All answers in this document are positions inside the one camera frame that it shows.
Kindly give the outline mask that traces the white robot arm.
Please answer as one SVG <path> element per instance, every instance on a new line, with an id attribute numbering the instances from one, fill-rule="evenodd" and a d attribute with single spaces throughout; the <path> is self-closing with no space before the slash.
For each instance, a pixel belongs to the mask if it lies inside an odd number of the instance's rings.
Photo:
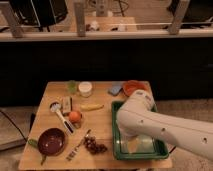
<path id="1" fill-rule="evenodd" d="M 117 112 L 122 135 L 145 134 L 213 161 L 213 123 L 152 112 L 153 96 L 135 90 Z"/>

